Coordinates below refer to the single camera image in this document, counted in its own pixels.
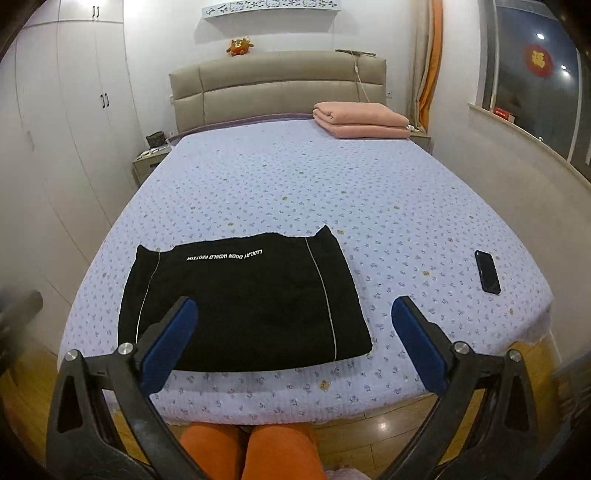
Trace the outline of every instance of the bed sheet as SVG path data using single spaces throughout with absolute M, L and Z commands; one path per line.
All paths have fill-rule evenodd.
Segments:
M 138 190 L 93 260 L 73 303 L 69 349 L 111 353 L 136 247 L 324 224 L 350 267 L 373 350 L 283 371 L 173 371 L 151 396 L 165 420 L 232 424 L 328 421 L 393 404 L 424 387 L 390 321 L 409 295 L 427 319 L 476 352 L 498 353 L 549 327 L 550 288 L 506 223 L 408 140 L 337 140 L 314 121 L 205 131 L 183 138 Z M 499 296 L 482 291 L 475 250 L 490 252 Z

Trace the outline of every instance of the window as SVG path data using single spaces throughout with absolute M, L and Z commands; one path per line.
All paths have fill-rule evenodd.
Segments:
M 484 0 L 483 11 L 483 108 L 502 110 L 591 180 L 591 72 L 568 33 L 536 0 Z

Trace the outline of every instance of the black phone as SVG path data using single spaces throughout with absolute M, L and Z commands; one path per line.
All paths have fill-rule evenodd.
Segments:
M 500 294 L 501 284 L 499 276 L 496 274 L 495 261 L 492 259 L 492 255 L 476 250 L 474 256 L 476 257 L 476 265 L 478 265 L 482 289 L 495 295 Z

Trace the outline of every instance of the white decorative shelf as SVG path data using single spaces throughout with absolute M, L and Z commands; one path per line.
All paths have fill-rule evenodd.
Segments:
M 238 0 L 203 7 L 203 18 L 220 17 L 240 12 L 275 9 L 330 10 L 340 12 L 340 0 Z

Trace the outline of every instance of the stuffed toy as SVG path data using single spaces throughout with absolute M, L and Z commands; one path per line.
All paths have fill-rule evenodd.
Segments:
M 251 43 L 250 37 L 244 37 L 241 40 L 232 40 L 226 52 L 235 57 L 236 55 L 248 53 L 248 49 L 251 47 L 254 47 L 254 45 Z

